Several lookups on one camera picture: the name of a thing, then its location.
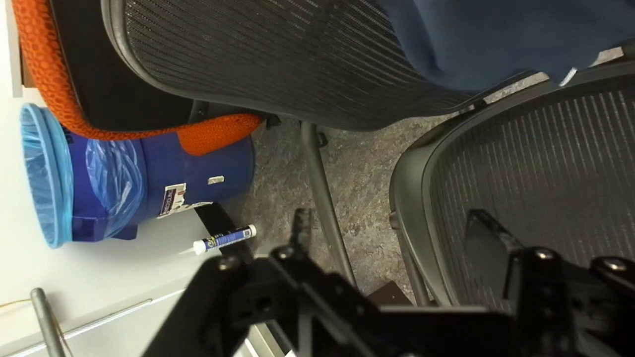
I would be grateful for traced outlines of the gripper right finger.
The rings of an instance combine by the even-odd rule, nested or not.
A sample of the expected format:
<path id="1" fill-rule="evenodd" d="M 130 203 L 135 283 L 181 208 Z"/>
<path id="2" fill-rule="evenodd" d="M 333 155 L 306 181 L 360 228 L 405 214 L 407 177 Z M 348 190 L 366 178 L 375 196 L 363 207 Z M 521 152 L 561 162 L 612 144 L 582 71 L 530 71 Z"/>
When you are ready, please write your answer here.
<path id="1" fill-rule="evenodd" d="M 635 357 L 635 261 L 595 257 L 588 267 L 524 246 L 490 213 L 470 210 L 465 252 L 513 309 L 520 357 Z"/>

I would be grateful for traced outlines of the blue trash bin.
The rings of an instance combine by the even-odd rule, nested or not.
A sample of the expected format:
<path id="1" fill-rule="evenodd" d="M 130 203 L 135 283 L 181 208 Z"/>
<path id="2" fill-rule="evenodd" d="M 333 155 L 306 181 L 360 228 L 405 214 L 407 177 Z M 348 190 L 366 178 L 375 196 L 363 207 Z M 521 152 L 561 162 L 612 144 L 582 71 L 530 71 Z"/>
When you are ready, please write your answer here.
<path id="1" fill-rule="evenodd" d="M 251 138 L 202 156 L 187 153 L 175 134 L 138 140 L 147 175 L 147 201 L 138 225 L 230 199 L 245 192 L 252 181 Z"/>

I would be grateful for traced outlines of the blue plastic bin liner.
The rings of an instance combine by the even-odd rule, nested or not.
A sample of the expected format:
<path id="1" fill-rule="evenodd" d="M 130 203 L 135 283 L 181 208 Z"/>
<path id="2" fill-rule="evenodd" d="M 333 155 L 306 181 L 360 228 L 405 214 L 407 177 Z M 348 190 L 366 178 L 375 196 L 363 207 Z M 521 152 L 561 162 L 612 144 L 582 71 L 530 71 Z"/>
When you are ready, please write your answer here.
<path id="1" fill-rule="evenodd" d="M 140 140 L 96 140 L 68 131 L 49 109 L 19 113 L 23 162 L 46 244 L 130 241 L 147 201 Z"/>

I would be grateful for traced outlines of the navy blue hoodie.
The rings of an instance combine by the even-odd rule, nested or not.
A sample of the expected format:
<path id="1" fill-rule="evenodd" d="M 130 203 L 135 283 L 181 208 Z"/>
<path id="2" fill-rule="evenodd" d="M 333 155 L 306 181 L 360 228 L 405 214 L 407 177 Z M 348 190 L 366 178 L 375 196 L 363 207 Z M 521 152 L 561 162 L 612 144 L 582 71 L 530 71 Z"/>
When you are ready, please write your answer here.
<path id="1" fill-rule="evenodd" d="M 481 91 L 522 72 L 561 86 L 635 38 L 635 0 L 379 0 L 404 55 L 438 86 Z"/>

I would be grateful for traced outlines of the white sealant tube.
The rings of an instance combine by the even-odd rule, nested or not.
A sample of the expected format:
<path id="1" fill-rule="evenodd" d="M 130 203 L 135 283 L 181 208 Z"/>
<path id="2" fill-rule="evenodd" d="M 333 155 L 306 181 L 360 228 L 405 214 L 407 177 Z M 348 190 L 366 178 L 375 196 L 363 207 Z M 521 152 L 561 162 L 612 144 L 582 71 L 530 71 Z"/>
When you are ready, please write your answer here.
<path id="1" fill-rule="evenodd" d="M 220 249 L 236 242 L 245 241 L 256 237 L 257 228 L 254 225 L 247 225 L 241 228 L 232 229 L 224 233 L 217 233 L 211 235 L 208 238 L 199 239 L 192 243 L 192 246 L 184 251 L 181 251 L 179 255 L 194 253 L 196 255 L 202 255 L 213 249 Z"/>

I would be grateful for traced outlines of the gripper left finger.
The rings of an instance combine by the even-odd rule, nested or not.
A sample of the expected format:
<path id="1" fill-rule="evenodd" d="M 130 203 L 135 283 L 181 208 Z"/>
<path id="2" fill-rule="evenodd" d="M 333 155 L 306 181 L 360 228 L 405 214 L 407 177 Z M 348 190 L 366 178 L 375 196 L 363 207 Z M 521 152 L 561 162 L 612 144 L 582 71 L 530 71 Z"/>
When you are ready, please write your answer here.
<path id="1" fill-rule="evenodd" d="M 204 262 L 142 357 L 232 357 L 251 327 L 272 324 L 296 357 L 383 357 L 378 310 L 311 260 L 313 213 L 293 215 L 289 242 L 246 262 Z"/>

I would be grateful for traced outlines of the dark brown block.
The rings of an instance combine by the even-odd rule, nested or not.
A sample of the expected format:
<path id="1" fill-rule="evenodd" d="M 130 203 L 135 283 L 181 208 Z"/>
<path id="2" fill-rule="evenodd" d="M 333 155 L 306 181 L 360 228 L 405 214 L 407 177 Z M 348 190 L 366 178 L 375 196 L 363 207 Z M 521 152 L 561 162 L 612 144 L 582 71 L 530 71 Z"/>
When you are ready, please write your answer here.
<path id="1" fill-rule="evenodd" d="M 390 280 L 383 286 L 368 295 L 368 299 L 378 306 L 412 306 L 411 300 L 406 296 L 400 286 Z"/>

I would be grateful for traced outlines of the orange mesh chair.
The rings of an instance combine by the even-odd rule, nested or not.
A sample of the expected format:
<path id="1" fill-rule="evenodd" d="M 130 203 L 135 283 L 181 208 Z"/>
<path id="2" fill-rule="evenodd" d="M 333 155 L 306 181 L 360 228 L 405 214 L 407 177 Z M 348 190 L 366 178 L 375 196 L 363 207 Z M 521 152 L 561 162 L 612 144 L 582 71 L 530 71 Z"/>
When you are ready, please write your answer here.
<path id="1" fill-rule="evenodd" d="M 84 138 L 175 134 L 200 156 L 249 136 L 259 115 L 198 115 L 195 103 L 137 77 L 110 45 L 97 0 L 11 0 L 30 77 L 63 128 Z"/>

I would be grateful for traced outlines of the grey metal leg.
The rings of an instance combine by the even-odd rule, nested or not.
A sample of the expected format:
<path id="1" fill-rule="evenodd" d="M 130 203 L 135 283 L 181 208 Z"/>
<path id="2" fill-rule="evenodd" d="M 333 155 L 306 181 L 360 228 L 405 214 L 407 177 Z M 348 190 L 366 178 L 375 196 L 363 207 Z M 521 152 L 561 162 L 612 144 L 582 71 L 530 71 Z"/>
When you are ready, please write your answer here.
<path id="1" fill-rule="evenodd" d="M 320 154 L 318 127 L 315 124 L 300 122 L 300 142 L 308 165 L 309 183 L 313 193 L 316 212 L 329 252 L 335 260 L 338 271 L 352 286 L 357 287 L 355 274 L 351 266 L 342 231 L 336 216 L 326 171 Z"/>

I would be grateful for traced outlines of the grey metal rod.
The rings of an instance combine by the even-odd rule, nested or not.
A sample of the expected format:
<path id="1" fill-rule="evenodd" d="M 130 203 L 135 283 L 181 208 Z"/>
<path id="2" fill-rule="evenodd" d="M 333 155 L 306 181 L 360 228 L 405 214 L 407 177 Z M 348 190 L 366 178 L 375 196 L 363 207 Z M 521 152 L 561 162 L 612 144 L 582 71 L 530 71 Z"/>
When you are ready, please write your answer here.
<path id="1" fill-rule="evenodd" d="M 50 307 L 45 291 L 41 288 L 33 289 L 30 292 L 30 300 L 34 307 L 49 357 L 66 357 L 65 344 L 62 342 L 63 334 L 57 319 L 54 317 L 54 312 Z"/>

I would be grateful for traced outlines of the black mesh office chair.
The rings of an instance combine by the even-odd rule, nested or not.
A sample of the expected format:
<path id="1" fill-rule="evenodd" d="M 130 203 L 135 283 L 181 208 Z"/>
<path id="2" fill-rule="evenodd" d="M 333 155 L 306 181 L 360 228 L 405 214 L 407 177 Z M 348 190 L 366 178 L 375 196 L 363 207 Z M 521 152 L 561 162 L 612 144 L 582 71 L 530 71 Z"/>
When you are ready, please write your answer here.
<path id="1" fill-rule="evenodd" d="M 635 261 L 635 59 L 540 83 L 492 104 L 407 61 L 376 0 L 101 0 L 114 49 L 159 90 L 317 127 L 443 122 L 401 155 L 390 223 L 417 302 L 507 309 L 465 252 L 469 209 L 522 244 L 587 266 Z"/>

